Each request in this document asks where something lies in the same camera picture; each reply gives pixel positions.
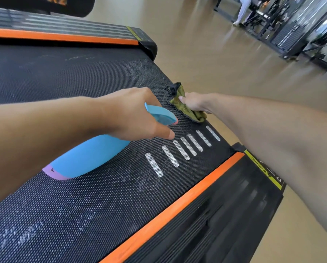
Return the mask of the person's left hand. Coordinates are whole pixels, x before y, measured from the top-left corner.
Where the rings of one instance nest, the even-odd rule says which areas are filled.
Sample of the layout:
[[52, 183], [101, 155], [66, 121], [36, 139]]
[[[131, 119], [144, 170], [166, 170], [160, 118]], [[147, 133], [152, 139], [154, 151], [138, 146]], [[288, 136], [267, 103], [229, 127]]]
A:
[[174, 132], [146, 110], [145, 103], [161, 107], [153, 92], [147, 88], [129, 88], [93, 100], [102, 134], [126, 141], [159, 137], [172, 140]]

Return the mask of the person's right hand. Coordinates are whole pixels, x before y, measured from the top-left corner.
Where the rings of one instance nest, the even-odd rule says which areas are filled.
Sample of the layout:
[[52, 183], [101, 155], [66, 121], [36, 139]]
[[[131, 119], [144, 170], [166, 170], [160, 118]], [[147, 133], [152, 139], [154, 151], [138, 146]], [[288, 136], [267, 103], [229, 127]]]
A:
[[215, 93], [200, 94], [197, 92], [185, 93], [184, 97], [192, 98], [192, 107], [188, 107], [192, 111], [202, 111], [207, 114], [213, 114], [214, 103], [217, 95]]

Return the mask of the olive green cleaning cloth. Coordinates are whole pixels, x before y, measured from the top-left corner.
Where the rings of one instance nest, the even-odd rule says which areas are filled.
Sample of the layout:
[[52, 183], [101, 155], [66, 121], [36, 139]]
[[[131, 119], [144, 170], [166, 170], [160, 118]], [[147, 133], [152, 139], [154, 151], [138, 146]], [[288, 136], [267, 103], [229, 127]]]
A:
[[207, 119], [207, 115], [202, 111], [193, 111], [182, 103], [179, 97], [185, 97], [185, 91], [180, 82], [173, 83], [167, 86], [167, 91], [171, 97], [168, 103], [176, 110], [180, 111], [184, 116], [195, 123], [203, 123]]

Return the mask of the blue spray bottle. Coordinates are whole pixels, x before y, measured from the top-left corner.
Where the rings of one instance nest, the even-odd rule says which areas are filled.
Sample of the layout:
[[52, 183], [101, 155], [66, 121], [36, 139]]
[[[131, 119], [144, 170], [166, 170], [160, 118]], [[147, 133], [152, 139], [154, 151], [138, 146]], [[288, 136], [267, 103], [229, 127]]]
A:
[[[177, 124], [177, 117], [164, 107], [145, 103], [146, 110], [158, 123], [165, 126]], [[55, 180], [69, 180], [100, 167], [119, 154], [131, 141], [121, 140], [108, 134], [93, 137], [65, 152], [42, 171]]]

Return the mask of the person's right forearm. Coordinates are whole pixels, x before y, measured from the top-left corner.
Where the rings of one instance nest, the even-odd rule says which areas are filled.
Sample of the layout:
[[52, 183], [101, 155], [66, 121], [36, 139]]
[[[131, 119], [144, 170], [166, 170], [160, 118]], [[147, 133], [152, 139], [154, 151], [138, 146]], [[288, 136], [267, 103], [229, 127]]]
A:
[[327, 113], [251, 97], [207, 96], [206, 109], [284, 179], [327, 231]]

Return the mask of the person's left forearm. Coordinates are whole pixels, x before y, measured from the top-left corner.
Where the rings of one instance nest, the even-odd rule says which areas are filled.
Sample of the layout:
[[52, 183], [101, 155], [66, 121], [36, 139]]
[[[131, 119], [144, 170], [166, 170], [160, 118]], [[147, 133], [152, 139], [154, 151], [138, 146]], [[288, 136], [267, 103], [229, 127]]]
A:
[[0, 202], [72, 146], [107, 133], [109, 97], [0, 104]]

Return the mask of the black orange treadmill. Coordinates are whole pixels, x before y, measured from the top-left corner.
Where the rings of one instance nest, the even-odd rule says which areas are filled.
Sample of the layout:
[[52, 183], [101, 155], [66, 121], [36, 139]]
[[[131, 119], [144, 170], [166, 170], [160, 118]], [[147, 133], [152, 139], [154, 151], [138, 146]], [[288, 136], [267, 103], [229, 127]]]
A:
[[249, 263], [285, 183], [190, 121], [140, 28], [0, 9], [0, 104], [149, 87], [174, 140], [129, 143], [69, 180], [39, 172], [0, 203], [0, 263]]

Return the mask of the black gym bench machine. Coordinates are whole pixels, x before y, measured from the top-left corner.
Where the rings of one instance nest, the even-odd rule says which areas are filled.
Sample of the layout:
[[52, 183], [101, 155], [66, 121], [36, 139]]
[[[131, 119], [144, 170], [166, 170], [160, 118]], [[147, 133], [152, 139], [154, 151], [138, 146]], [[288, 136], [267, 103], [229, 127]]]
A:
[[[237, 20], [241, 5], [240, 0], [217, 0], [213, 10], [227, 21], [234, 23]], [[255, 38], [260, 39], [270, 25], [271, 17], [275, 15], [279, 7], [280, 0], [269, 0], [269, 2], [265, 3], [252, 0], [239, 27]]]

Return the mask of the black weight stack machine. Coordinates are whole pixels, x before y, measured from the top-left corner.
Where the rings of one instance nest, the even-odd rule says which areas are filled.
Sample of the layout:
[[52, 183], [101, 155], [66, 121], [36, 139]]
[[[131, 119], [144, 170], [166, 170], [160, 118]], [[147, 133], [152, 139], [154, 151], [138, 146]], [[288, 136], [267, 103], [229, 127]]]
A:
[[272, 44], [285, 61], [297, 60], [305, 36], [318, 21], [318, 13], [326, 0], [304, 0], [289, 17], [279, 33], [272, 39]]

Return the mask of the grey gym machine frame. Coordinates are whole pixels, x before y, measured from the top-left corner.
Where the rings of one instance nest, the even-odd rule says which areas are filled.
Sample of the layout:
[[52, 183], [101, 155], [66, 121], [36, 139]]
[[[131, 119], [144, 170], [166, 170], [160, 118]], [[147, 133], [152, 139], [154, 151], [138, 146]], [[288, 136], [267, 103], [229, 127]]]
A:
[[327, 71], [327, 13], [308, 35], [307, 41], [301, 54]]

